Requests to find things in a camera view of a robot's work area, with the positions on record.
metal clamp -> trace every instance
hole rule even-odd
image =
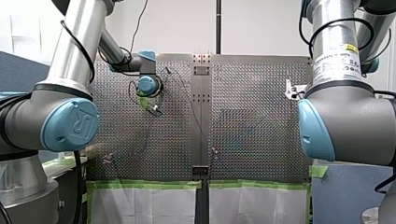
[[[296,85],[291,86],[291,82],[289,79],[286,79],[286,91],[285,95],[289,100],[301,100],[302,94],[305,93],[306,85]]]

label sticker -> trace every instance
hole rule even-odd
[[[344,47],[345,47],[346,49],[352,51],[352,52],[355,52],[355,53],[358,53],[358,52],[359,52],[358,48],[356,48],[356,47],[353,46],[353,45],[345,44]]]
[[[361,79],[361,61],[350,49],[337,50],[321,55],[315,60],[314,82],[323,78],[353,77]]]
[[[351,45],[351,44],[344,44],[344,45],[334,45],[334,46],[330,46],[329,50],[344,50],[347,49],[349,51],[352,51],[354,53],[359,53],[359,49],[356,48],[355,46]]]

diamond plate panel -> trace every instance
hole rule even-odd
[[[191,56],[161,55],[157,74],[164,90],[163,115],[154,117],[138,105],[131,81],[109,71],[97,61],[93,98],[101,125],[87,153],[90,180],[126,178],[148,180],[191,180]]]
[[[212,69],[211,178],[308,182],[297,102],[284,95],[286,78],[309,80],[307,58],[214,56]]]

wire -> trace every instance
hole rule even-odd
[[[143,6],[142,12],[140,13],[139,19],[137,20],[136,30],[134,31],[134,37],[132,37],[131,50],[129,50],[130,52],[132,52],[132,50],[134,49],[134,38],[136,37],[136,34],[139,31],[140,20],[142,19],[142,16],[143,16],[143,14],[146,11],[146,7],[148,6],[148,2],[149,2],[149,0],[146,0],[145,5]]]
[[[305,38],[304,33],[303,33],[303,16],[304,16],[305,8],[306,8],[306,0],[303,0],[302,5],[301,5],[300,20],[298,23],[298,27],[299,27],[299,33],[300,33],[301,39],[305,42],[305,44],[309,45],[309,41]]]
[[[78,47],[78,49],[81,51],[81,53],[84,55],[85,59],[87,60],[87,63],[90,66],[90,69],[91,69],[90,83],[92,83],[93,80],[95,79],[95,67],[93,66],[93,61],[91,60],[90,54],[88,54],[87,50],[85,50],[84,46],[73,35],[73,33],[69,30],[69,28],[67,28],[67,26],[64,23],[64,21],[61,21],[61,25],[66,30],[66,32],[73,38],[73,40],[75,41],[76,46]]]
[[[375,188],[374,188],[375,192],[381,193],[381,194],[387,194],[386,191],[381,190],[381,189],[384,188],[386,185],[392,183],[395,180],[396,180],[396,174],[392,175],[390,178],[384,180],[383,182],[381,182],[380,184],[375,186]]]
[[[77,201],[76,201],[75,215],[73,218],[73,224],[78,224],[79,216],[81,214],[81,206],[82,206],[83,179],[82,179],[81,157],[79,156],[79,152],[74,151],[74,156],[76,160],[76,169],[77,169]]]
[[[15,97],[11,96],[9,98],[6,98],[4,101],[0,101],[0,111],[9,105],[15,105],[17,102],[20,102],[22,100],[27,100],[31,96],[32,93],[24,93],[24,94],[18,94]]]
[[[379,56],[381,56],[381,55],[385,52],[385,50],[387,50],[387,48],[389,47],[390,41],[391,41],[391,40],[392,40],[392,29],[389,28],[389,38],[388,38],[388,43],[387,43],[387,45],[386,45],[378,54],[376,54],[376,55],[374,56],[374,58],[369,59],[369,60],[367,60],[367,61],[365,61],[365,62],[362,62],[361,64],[362,64],[362,65],[369,64],[369,63],[373,62],[375,59],[377,59]]]
[[[359,47],[359,50],[365,49],[374,40],[375,30],[374,30],[373,26],[370,24],[370,22],[368,22],[368,21],[365,21],[360,18],[343,18],[343,19],[339,19],[339,20],[335,20],[335,21],[329,21],[329,22],[325,23],[324,25],[320,26],[314,32],[314,34],[312,35],[312,37],[309,41],[309,55],[311,56],[311,58],[314,58],[314,53],[313,53],[314,42],[315,42],[315,39],[317,38],[317,36],[320,34],[320,32],[322,32],[324,29],[328,28],[330,25],[332,25],[336,22],[340,22],[340,21],[358,21],[358,22],[362,23],[363,25],[365,25],[369,29],[370,39],[363,46]]]
[[[7,212],[6,208],[3,206],[1,202],[0,202],[0,213],[3,216],[3,219],[6,222],[6,224],[12,224],[11,217],[9,216],[9,213]]]

black bracket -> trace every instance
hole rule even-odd
[[[192,175],[209,175],[208,166],[192,166]]]
[[[210,67],[208,66],[194,66],[195,76],[209,76]]]

